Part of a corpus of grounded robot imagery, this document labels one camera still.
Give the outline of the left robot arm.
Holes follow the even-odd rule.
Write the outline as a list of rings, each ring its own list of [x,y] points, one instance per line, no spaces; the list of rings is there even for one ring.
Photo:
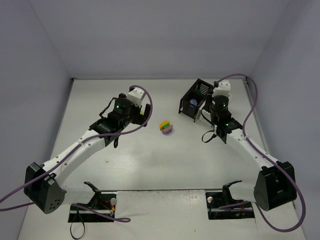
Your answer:
[[[26,168],[23,192],[44,214],[63,204],[67,194],[64,183],[74,170],[108,145],[117,148],[124,129],[130,124],[145,127],[153,111],[153,103],[141,107],[123,94],[109,104],[114,105],[112,111],[104,116],[107,110],[103,109],[99,119],[70,147],[49,161],[33,162]]]

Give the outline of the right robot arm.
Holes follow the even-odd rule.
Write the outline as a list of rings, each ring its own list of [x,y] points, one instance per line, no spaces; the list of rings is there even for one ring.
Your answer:
[[[243,133],[243,126],[228,110],[228,96],[216,88],[210,88],[204,109],[210,113],[214,136],[231,147],[237,155],[254,165],[257,171],[253,182],[235,180],[226,183],[222,192],[227,204],[240,201],[255,202],[262,210],[269,211],[297,198],[294,167],[289,162],[280,162],[266,155],[262,148],[253,147]]]

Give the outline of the purple crown lego brick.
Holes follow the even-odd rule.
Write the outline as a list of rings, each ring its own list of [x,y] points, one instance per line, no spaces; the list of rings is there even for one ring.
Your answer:
[[[196,99],[192,98],[192,99],[189,100],[189,104],[190,104],[191,106],[195,106],[195,107],[196,107],[196,106],[198,105],[198,102],[197,102]]]

